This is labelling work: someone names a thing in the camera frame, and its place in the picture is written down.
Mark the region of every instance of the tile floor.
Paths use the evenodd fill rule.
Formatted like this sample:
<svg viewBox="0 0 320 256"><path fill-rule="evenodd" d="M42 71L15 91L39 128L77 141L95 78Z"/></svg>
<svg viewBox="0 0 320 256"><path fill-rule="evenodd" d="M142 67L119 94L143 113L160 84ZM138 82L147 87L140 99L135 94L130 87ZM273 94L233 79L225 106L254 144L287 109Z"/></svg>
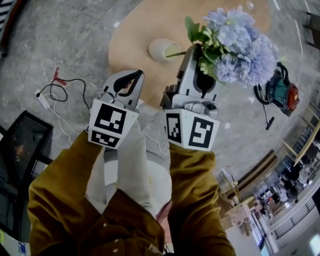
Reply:
<svg viewBox="0 0 320 256"><path fill-rule="evenodd" d="M54 125L51 157L69 147L54 113L44 111L35 91L50 83L57 68L62 79L86 81L86 100L91 103L109 75L108 45L117 25L141 0L28 0L11 35L9 54L0 59L0 124L6 129L23 110L28 110ZM279 109L269 107L275 117L272 128L265 131L262 106L249 103L248 90L225 89L220 100L222 126L213 145L217 169L232 165L235 179L242 177L271 148L277 150L279 138L299 122L313 88L320 80L320 51L306 45L310 37L302 25L304 12L320 14L317 0L269 0L272 21L268 36L278 45L289 70L290 80L299 88L297 110L286 118ZM66 86L68 101L59 102L56 111L77 130L87 127L89 112L82 100L83 84ZM144 131L166 143L163 113L140 106L139 119ZM230 123L224 129L224 122ZM72 140L76 134L69 129ZM147 148L164 157L157 144L146 139Z"/></svg>

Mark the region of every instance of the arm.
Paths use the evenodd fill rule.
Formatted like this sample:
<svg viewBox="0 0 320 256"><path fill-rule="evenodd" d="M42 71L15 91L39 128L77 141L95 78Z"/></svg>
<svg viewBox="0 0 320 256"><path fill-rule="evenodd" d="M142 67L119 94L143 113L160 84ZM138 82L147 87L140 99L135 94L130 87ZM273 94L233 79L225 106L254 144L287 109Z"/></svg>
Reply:
<svg viewBox="0 0 320 256"><path fill-rule="evenodd" d="M32 255L53 245L70 245L80 235L87 184L101 149L83 132L31 183L27 209Z"/></svg>
<svg viewBox="0 0 320 256"><path fill-rule="evenodd" d="M218 182L211 170L213 152L170 145L172 208L168 221L174 252L179 255L233 256L217 206Z"/></svg>

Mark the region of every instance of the white pants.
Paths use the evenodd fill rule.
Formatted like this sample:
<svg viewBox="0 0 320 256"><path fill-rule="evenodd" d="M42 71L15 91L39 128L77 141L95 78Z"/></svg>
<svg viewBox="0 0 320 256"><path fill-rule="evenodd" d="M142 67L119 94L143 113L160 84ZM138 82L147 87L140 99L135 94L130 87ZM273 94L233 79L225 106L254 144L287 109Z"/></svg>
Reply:
<svg viewBox="0 0 320 256"><path fill-rule="evenodd" d="M104 182L104 151L96 159L87 185L86 198L99 213L107 207ZM149 176L147 168L146 139L136 121L117 150L118 176L117 188L151 213L156 212L151 203Z"/></svg>

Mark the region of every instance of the yellow jacket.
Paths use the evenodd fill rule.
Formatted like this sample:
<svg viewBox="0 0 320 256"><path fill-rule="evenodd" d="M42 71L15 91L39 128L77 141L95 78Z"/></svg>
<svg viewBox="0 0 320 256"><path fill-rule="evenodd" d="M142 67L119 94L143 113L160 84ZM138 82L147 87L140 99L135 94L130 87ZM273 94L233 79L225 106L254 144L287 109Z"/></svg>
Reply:
<svg viewBox="0 0 320 256"><path fill-rule="evenodd" d="M156 255L165 235L148 211L118 190L101 215L85 198L101 147L81 133L29 187L31 255ZM170 145L172 208L168 221L176 255L233 256L216 205L212 152Z"/></svg>

